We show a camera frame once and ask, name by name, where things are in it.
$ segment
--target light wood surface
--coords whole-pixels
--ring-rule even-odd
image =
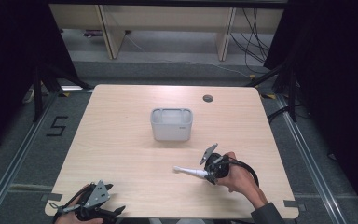
[[[213,101],[202,100],[205,94]],[[190,140],[154,140],[150,113],[156,107],[185,107],[193,112]],[[252,166],[260,187],[284,218],[296,218],[294,199],[256,89],[239,87],[99,85],[92,94],[53,193],[65,204],[89,182],[114,186],[103,205],[126,205],[122,217],[249,218],[252,205],[239,193],[173,171],[173,166],[202,169],[201,156],[234,151]],[[46,213],[55,210],[47,204]]]

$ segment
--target cable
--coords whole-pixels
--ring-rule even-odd
[[[131,38],[129,38],[127,35],[124,35],[127,39],[130,40],[130,42],[136,47],[138,48],[141,52],[146,52],[143,48],[141,48],[139,45],[137,45]],[[240,72],[240,71],[237,71],[237,70],[232,70],[232,69],[228,69],[228,68],[225,68],[225,67],[222,67],[222,66],[219,66],[219,65],[216,65],[216,64],[212,64],[212,63],[194,63],[194,62],[189,62],[189,61],[182,61],[182,62],[176,62],[176,61],[171,61],[171,60],[157,60],[157,59],[153,59],[153,58],[149,58],[152,62],[157,62],[157,63],[161,63],[161,62],[165,62],[165,63],[184,63],[184,64],[200,64],[200,65],[211,65],[211,66],[214,66],[214,67],[217,67],[217,68],[220,68],[220,69],[223,69],[223,70],[226,70],[228,72],[233,72],[233,73],[238,73],[244,77],[250,77],[249,75],[245,75],[244,73]]]

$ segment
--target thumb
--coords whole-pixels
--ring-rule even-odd
[[[103,224],[103,219],[102,218],[94,218],[89,221],[84,221],[84,222],[82,222],[82,224]]]

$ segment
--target wooden desk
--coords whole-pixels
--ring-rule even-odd
[[[190,108],[190,140],[154,140],[150,113],[156,107]],[[201,169],[200,158],[214,143],[215,152],[234,151],[255,169],[284,218],[298,216],[283,205],[294,196],[257,90],[239,87],[97,86],[54,186],[53,193],[63,194],[55,203],[103,179],[114,184],[103,208],[126,205],[123,217],[250,218],[254,208],[244,196],[172,169]],[[47,205],[46,213],[55,210]]]

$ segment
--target tabletop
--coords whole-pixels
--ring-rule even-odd
[[[205,95],[213,100],[205,102]],[[154,139],[150,113],[162,107],[192,111],[189,140]],[[122,217],[251,218],[254,208],[243,195],[173,170],[202,169],[203,152],[214,143],[215,152],[234,151],[255,169],[283,218],[298,216],[297,208],[283,204],[295,199],[254,88],[97,86],[52,192],[62,194],[65,204],[85,184],[102,179],[114,185],[103,208],[126,205]],[[55,210],[47,204],[46,213]]]

